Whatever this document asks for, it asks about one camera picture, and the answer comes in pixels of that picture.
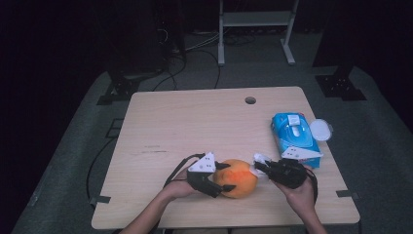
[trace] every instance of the gray carpet floor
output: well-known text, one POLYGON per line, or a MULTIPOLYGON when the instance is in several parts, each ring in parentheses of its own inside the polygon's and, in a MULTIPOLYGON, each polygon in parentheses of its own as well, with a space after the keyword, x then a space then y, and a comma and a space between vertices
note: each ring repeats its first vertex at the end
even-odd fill
MULTIPOLYGON (((290 47, 296 64, 284 57, 282 35, 256 36, 252 43, 227 46, 226 64, 220 67, 211 54, 191 52, 185 69, 162 83, 156 91, 299 86, 317 118, 334 128, 328 142, 340 172, 355 200, 363 233, 411 233, 413 230, 413 136, 378 90, 374 80, 355 67, 350 74, 354 85, 367 100, 342 101, 325 97, 316 75, 332 74, 335 67, 313 68, 321 34, 293 33, 290 47)), ((205 37, 188 35, 187 47, 205 37)), ((217 48, 201 48, 217 56, 217 48)), ((170 60, 169 71, 182 68, 180 59, 170 60)), ((169 74, 145 80, 139 92, 152 92, 169 74)), ((96 105, 110 84, 106 72, 96 77, 56 150, 36 196, 22 213, 13 233, 112 233, 94 230, 94 214, 87 195, 100 192, 116 144, 106 134, 115 119, 124 118, 127 101, 96 105)), ((122 121, 116 122, 121 127, 122 121)), ((111 136, 119 133, 113 129, 111 136)), ((330 233, 359 233, 358 225, 327 226, 330 233)), ((291 233, 304 233, 292 227, 291 233)))

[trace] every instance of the metal leg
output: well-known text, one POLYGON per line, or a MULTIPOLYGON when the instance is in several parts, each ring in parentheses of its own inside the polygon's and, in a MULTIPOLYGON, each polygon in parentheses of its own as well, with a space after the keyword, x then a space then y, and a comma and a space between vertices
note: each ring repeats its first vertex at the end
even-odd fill
POLYGON ((224 58, 224 10, 223 0, 219 1, 219 42, 218 42, 218 65, 225 64, 224 58))
POLYGON ((294 6, 292 7, 291 15, 290 15, 289 21, 288 21, 288 27, 286 29, 285 39, 281 39, 282 49, 284 50, 286 59, 288 61, 288 64, 290 64, 290 65, 295 64, 295 59, 292 56, 291 50, 289 49, 288 42, 289 42, 289 38, 291 37, 292 26, 294 25, 294 21, 295 21, 295 15, 296 15, 296 12, 297 12, 298 1, 299 0, 295 0, 294 6))

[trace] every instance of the blue package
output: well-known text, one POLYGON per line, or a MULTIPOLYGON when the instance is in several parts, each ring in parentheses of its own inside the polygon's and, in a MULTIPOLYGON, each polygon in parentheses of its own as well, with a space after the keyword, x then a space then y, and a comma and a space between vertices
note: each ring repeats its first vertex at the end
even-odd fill
MULTIPOLYGON (((278 113, 273 117, 272 130, 278 142, 280 154, 289 146, 320 152, 309 124, 302 113, 278 113)), ((300 159, 299 162, 312 168, 319 168, 320 157, 300 159)))

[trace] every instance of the hole in table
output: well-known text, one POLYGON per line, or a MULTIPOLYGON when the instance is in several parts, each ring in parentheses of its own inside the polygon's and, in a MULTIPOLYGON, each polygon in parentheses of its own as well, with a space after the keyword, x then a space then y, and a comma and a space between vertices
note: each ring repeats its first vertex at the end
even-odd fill
POLYGON ((257 100, 255 99, 255 97, 246 97, 245 102, 247 104, 255 104, 257 102, 257 100))

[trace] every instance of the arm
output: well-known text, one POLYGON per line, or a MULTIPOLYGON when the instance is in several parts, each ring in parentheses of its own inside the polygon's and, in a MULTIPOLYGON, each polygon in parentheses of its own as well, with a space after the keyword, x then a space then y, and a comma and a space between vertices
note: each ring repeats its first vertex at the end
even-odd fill
POLYGON ((186 169, 182 170, 170 184, 162 189, 142 213, 121 231, 121 234, 149 233, 171 201, 195 193, 196 191, 186 182, 185 178, 186 169))
POLYGON ((275 183, 275 185, 285 195, 289 206, 303 220, 304 225, 310 234, 327 233, 319 221, 319 216, 316 213, 313 185, 308 177, 304 183, 296 189, 290 189, 279 183, 275 183))

